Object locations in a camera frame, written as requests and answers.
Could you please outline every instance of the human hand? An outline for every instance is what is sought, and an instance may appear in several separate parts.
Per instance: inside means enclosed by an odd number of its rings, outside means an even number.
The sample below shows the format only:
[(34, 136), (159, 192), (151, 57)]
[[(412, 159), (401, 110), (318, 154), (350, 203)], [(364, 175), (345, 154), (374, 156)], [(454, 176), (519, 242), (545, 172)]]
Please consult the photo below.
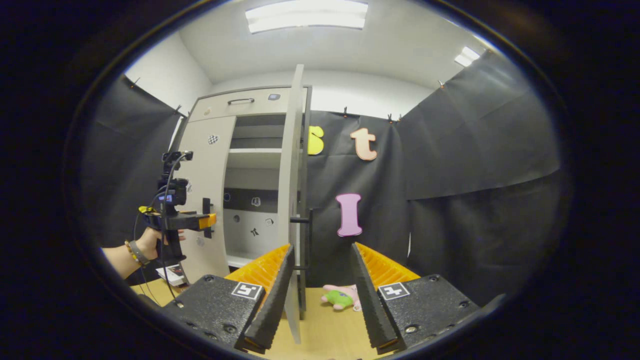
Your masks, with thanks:
[[(182, 234), (184, 233), (184, 230), (178, 230), (178, 233)], [(140, 236), (140, 239), (136, 240), (136, 245), (147, 259), (157, 259), (158, 251), (156, 250), (156, 243), (161, 237), (162, 233), (160, 233), (160, 231), (148, 227), (145, 229), (142, 236)], [(185, 240), (184, 236), (180, 236), (180, 241), (182, 240)], [(164, 238), (164, 244), (169, 245), (166, 238)]]

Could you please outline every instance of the ceiling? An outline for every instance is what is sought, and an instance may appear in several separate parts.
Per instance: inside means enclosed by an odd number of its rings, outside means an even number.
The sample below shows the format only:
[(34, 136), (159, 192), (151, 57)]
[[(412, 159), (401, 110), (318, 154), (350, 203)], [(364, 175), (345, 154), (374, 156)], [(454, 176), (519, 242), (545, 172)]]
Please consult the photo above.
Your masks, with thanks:
[(480, 41), (410, 0), (369, 3), (363, 30), (288, 28), (251, 34), (244, 12), (279, 0), (235, 0), (180, 30), (180, 37), (212, 83), (293, 70), (361, 72), (436, 88), (463, 67), (453, 61)]

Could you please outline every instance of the patrick star plush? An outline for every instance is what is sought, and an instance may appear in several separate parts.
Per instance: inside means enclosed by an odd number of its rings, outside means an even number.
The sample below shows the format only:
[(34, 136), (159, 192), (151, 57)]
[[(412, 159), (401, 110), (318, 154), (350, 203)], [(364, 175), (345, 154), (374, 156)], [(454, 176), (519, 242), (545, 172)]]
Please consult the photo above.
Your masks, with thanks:
[(345, 307), (353, 305), (353, 311), (361, 311), (360, 299), (358, 298), (358, 289), (355, 285), (351, 286), (335, 286), (324, 285), (322, 289), (329, 291), (320, 299), (322, 302), (330, 302), (336, 310), (343, 310)]

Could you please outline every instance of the table surface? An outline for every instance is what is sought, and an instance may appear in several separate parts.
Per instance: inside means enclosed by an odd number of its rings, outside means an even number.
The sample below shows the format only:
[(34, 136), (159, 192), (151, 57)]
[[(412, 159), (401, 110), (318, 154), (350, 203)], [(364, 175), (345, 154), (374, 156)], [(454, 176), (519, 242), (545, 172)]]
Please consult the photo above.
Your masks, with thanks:
[[(151, 290), (160, 306), (167, 305), (173, 299), (162, 279), (142, 284), (142, 289), (138, 285), (131, 286), (131, 289), (138, 294), (144, 291), (153, 299), (149, 293)], [(173, 290), (177, 295), (188, 288), (174, 287)], [(326, 293), (322, 288), (307, 288), (306, 291), (307, 311), (300, 321), (301, 344), (293, 342), (283, 314), (271, 349), (264, 355), (249, 353), (274, 360), (371, 360), (381, 357), (371, 348), (361, 311), (353, 311), (352, 307), (336, 311), (330, 304), (321, 303), (320, 297)]]

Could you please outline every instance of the fluorescent light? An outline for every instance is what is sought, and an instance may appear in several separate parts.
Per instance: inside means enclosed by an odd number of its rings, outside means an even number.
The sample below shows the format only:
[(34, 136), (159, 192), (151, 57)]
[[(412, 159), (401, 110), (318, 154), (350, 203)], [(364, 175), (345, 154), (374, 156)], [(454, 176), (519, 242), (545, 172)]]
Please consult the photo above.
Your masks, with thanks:
[(462, 65), (464, 67), (468, 67), (473, 62), (473, 60), (471, 60), (470, 58), (467, 58), (466, 56), (463, 56), (463, 55), (456, 56), (454, 61), (456, 63), (459, 63), (460, 65)]
[(369, 5), (348, 0), (293, 0), (245, 12), (251, 33), (295, 26), (364, 28)]
[(480, 58), (480, 55), (478, 55), (477, 52), (469, 49), (467, 46), (465, 46), (462, 49), (462, 55), (465, 55), (467, 58), (470, 58), (471, 60), (478, 60)]

